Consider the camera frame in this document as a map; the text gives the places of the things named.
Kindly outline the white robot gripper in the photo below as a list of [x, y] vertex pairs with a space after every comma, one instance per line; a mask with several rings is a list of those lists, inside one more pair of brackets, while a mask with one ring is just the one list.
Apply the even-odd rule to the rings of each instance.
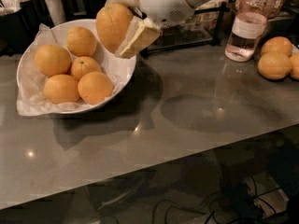
[[194, 12], [194, 0], [107, 0], [106, 5], [121, 4], [125, 7], [138, 7], [147, 19], [134, 16], [124, 40], [115, 55], [131, 59], [151, 45], [161, 34], [160, 26], [175, 26], [189, 18]]

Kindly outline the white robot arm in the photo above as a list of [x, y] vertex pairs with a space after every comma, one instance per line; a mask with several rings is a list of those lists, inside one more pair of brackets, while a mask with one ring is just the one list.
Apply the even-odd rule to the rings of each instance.
[[107, 0], [106, 5], [120, 4], [134, 8], [145, 19], [134, 18], [124, 40], [115, 52], [117, 57], [132, 58], [147, 48], [163, 28], [172, 27], [192, 16], [195, 10], [210, 0]]

